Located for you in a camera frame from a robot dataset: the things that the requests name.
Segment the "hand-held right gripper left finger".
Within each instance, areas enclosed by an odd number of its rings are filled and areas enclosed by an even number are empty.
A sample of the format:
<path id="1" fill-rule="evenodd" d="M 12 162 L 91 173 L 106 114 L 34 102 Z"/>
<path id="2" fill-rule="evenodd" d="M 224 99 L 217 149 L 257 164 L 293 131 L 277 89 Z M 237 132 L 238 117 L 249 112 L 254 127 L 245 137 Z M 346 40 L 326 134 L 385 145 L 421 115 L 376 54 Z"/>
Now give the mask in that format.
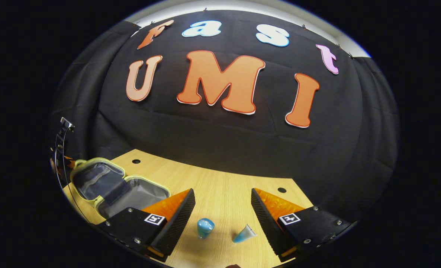
<path id="1" fill-rule="evenodd" d="M 182 235 L 196 204 L 192 188 L 144 209 L 128 207 L 96 229 L 130 251 L 165 262 Z"/>

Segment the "blue skin care tube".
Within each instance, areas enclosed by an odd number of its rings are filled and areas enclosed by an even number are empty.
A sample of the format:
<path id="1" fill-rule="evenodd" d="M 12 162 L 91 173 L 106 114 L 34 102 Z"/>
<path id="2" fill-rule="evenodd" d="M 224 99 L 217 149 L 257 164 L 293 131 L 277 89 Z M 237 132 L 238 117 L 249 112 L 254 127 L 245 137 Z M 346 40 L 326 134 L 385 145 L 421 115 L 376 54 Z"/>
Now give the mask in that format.
<path id="1" fill-rule="evenodd" d="M 241 231 L 234 234 L 234 237 L 232 238 L 232 242 L 238 244 L 247 241 L 251 238 L 254 238 L 256 236 L 257 234 L 254 232 L 252 227 L 249 224 L 246 224 Z"/>

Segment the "blue skin care bottle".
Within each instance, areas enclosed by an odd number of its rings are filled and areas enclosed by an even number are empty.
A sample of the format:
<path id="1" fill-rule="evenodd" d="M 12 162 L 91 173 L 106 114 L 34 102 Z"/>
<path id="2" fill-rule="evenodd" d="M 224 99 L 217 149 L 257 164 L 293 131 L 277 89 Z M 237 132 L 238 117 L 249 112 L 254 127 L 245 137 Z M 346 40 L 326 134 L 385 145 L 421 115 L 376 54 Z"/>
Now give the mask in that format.
<path id="1" fill-rule="evenodd" d="M 214 222 L 208 218 L 202 218 L 197 222 L 197 234 L 199 239 L 207 239 L 214 229 Z"/>

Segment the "pale yellow suitcase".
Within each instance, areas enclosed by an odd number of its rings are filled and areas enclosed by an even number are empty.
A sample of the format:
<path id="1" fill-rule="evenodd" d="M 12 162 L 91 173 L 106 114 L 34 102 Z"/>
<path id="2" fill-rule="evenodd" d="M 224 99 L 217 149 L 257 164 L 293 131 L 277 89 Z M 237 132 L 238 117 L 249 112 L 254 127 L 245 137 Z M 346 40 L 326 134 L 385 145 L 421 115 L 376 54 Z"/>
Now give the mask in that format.
<path id="1" fill-rule="evenodd" d="M 142 210 L 171 196 L 163 185 L 125 170 L 108 159 L 76 160 L 70 173 L 75 192 L 103 218 L 129 207 Z"/>

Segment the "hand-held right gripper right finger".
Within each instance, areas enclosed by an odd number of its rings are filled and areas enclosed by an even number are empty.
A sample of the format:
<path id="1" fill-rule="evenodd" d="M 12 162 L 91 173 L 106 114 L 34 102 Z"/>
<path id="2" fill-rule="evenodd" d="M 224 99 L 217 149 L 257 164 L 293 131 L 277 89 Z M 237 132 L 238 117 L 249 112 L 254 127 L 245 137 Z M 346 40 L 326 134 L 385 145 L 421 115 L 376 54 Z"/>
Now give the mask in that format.
<path id="1" fill-rule="evenodd" d="M 258 188 L 251 190 L 251 205 L 281 262 L 306 258 L 357 225 L 322 207 L 304 208 Z"/>

